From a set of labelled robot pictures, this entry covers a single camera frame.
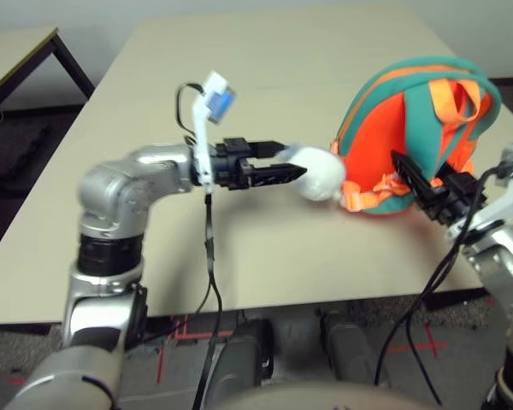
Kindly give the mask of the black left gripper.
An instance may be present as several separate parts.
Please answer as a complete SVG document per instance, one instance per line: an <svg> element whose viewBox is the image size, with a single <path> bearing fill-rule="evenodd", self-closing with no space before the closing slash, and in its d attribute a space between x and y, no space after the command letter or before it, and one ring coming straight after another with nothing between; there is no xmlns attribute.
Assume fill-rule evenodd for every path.
<svg viewBox="0 0 513 410"><path fill-rule="evenodd" d="M244 138L225 138L215 146L212 155L214 181L229 190L288 184L307 172L306 167L290 163L254 167L250 158L273 158L286 146L277 141L249 142Z"/></svg>

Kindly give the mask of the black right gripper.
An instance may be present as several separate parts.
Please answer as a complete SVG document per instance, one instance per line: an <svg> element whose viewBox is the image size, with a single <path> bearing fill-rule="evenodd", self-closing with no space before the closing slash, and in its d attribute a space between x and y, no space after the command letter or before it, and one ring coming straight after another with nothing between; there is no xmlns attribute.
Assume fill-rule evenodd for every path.
<svg viewBox="0 0 513 410"><path fill-rule="evenodd" d="M430 220L451 226L469 214L474 199L478 210L486 202L483 190L478 191L479 181L469 172L442 167L430 182L406 154L392 150L391 158L396 174L410 188L419 209Z"/></svg>

